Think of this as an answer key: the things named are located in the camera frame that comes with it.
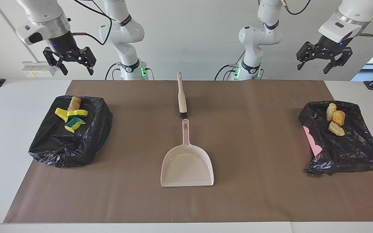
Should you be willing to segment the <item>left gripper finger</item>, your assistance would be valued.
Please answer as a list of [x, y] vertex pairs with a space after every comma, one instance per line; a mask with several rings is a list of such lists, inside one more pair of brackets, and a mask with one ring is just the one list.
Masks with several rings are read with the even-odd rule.
[[300, 71], [305, 62], [320, 58], [320, 46], [318, 44], [311, 44], [307, 41], [296, 53], [296, 58], [299, 61], [297, 70]]
[[341, 56], [338, 59], [335, 59], [334, 55], [330, 55], [330, 62], [323, 69], [323, 73], [326, 75], [333, 67], [345, 65], [352, 54], [351, 48], [347, 47], [342, 50]]

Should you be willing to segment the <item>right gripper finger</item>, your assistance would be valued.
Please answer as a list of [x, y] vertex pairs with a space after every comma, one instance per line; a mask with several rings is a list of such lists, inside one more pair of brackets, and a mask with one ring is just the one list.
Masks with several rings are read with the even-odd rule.
[[56, 68], [59, 68], [64, 75], [68, 74], [68, 70], [67, 70], [66, 66], [63, 64], [62, 54], [60, 54], [59, 59], [56, 60], [55, 57], [54, 57], [54, 52], [49, 47], [46, 47], [43, 50], [43, 55], [46, 58], [47, 63], [50, 66], [54, 66]]
[[72, 59], [74, 62], [84, 65], [87, 68], [89, 75], [94, 74], [93, 68], [96, 63], [96, 58], [88, 46], [84, 47], [83, 49], [73, 49]]

